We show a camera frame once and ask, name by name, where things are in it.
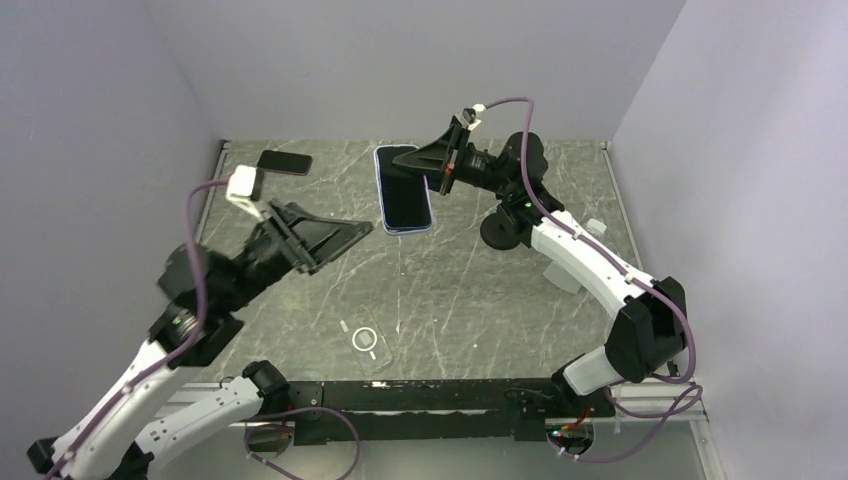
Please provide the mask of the dark phone purple edge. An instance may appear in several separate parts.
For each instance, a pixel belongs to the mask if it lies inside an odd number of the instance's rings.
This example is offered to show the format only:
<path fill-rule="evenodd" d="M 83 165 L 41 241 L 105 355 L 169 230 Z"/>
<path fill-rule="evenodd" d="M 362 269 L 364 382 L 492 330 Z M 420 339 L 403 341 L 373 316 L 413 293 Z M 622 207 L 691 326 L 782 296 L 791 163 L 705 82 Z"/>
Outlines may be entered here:
<path fill-rule="evenodd" d="M 257 162 L 257 168 L 266 172 L 305 176 L 312 167 L 313 157 L 306 154 L 276 150 L 264 150 Z"/>

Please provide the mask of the clear phone case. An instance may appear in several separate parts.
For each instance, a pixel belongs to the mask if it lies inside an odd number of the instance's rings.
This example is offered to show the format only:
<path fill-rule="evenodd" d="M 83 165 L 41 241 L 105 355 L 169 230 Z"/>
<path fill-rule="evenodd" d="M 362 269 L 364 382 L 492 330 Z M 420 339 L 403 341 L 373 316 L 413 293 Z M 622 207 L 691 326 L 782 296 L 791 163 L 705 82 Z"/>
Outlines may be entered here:
<path fill-rule="evenodd" d="M 394 362 L 393 353 L 372 312 L 360 307 L 339 321 L 345 344 L 351 349 L 361 374 L 376 378 Z"/>

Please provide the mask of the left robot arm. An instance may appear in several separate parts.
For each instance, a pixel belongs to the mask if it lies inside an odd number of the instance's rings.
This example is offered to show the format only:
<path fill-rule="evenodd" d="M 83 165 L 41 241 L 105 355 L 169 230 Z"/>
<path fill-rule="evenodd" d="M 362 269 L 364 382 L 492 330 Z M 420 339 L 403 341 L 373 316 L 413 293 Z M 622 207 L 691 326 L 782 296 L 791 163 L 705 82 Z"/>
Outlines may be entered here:
<path fill-rule="evenodd" d="M 232 423 L 272 420 L 292 406 L 290 383 L 268 361 L 166 417 L 160 408 L 238 335 L 236 313 L 281 280 L 314 274 L 371 231 L 368 221 L 312 215 L 295 203 L 268 203 L 242 251 L 228 257 L 200 249 L 207 314 L 195 317 L 196 288 L 185 248 L 169 257 L 159 278 L 168 305 L 152 324 L 129 367 L 76 426 L 28 449 L 36 473 L 49 479 L 145 479 Z"/>

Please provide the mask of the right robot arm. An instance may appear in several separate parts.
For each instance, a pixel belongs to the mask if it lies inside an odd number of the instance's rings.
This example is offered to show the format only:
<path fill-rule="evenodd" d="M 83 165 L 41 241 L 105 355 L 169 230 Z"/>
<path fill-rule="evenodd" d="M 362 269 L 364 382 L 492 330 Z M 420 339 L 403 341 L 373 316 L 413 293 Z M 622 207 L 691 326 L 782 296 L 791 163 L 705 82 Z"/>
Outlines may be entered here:
<path fill-rule="evenodd" d="M 605 343 L 564 365 L 552 379 L 553 406 L 572 416 L 591 394 L 617 383 L 640 383 L 688 349 L 682 286 L 656 281 L 599 243 L 543 185 L 548 162 L 542 140 L 524 130 L 509 137 L 499 154 L 478 149 L 471 128 L 453 118 L 436 140 L 393 159 L 398 170 L 417 175 L 441 195 L 455 183 L 495 195 L 499 205 L 481 225 L 494 249 L 523 244 L 573 277 L 612 319 Z"/>

